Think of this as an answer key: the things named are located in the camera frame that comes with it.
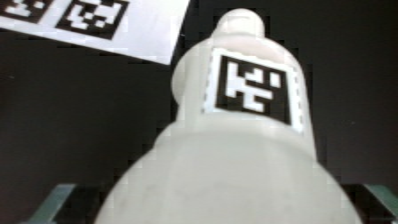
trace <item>dark background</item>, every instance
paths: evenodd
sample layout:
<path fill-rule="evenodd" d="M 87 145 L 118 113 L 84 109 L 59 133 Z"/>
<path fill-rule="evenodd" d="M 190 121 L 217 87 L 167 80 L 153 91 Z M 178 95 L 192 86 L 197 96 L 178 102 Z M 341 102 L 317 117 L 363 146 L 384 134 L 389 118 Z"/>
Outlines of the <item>dark background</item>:
<path fill-rule="evenodd" d="M 302 63 L 320 162 L 341 183 L 398 192 L 398 2 L 192 0 L 174 63 L 240 7 Z M 173 69 L 2 30 L 2 224 L 59 183 L 112 183 L 149 150 L 176 114 Z"/>

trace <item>marker card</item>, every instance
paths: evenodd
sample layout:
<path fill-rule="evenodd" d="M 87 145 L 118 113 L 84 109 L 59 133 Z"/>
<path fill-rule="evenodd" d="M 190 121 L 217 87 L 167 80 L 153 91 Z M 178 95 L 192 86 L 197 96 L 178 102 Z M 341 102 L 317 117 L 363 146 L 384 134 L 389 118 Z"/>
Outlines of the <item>marker card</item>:
<path fill-rule="evenodd" d="M 279 120 L 302 133 L 297 72 L 222 48 L 212 52 L 205 113 L 240 111 Z"/>
<path fill-rule="evenodd" d="M 189 0 L 2 0 L 0 27 L 171 63 Z"/>

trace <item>plastic bottle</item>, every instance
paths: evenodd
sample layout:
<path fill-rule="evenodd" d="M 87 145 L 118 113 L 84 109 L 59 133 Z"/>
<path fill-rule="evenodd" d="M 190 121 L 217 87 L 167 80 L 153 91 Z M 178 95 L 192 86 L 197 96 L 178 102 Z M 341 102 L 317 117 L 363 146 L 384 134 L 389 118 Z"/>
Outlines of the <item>plastic bottle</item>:
<path fill-rule="evenodd" d="M 317 162 L 297 60 L 245 9 L 174 72 L 178 119 L 114 187 L 96 224 L 357 224 Z"/>

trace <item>white paper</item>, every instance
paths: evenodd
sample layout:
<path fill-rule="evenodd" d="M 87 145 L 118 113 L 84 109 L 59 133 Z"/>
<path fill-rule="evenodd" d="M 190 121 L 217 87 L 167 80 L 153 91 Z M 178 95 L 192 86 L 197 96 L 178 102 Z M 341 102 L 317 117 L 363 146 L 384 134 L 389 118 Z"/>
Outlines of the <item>white paper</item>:
<path fill-rule="evenodd" d="M 171 63 L 189 0 L 2 0 L 0 27 Z"/>

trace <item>bottle body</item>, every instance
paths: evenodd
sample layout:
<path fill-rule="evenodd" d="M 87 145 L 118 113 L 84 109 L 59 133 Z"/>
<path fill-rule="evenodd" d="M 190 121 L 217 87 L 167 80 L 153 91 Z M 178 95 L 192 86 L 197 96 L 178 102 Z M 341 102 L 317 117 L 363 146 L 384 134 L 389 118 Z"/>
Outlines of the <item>bottle body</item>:
<path fill-rule="evenodd" d="M 238 24 L 229 33 L 222 24 L 180 61 L 178 119 L 119 180 L 96 224 L 359 224 L 317 162 L 301 65 L 258 30 Z"/>

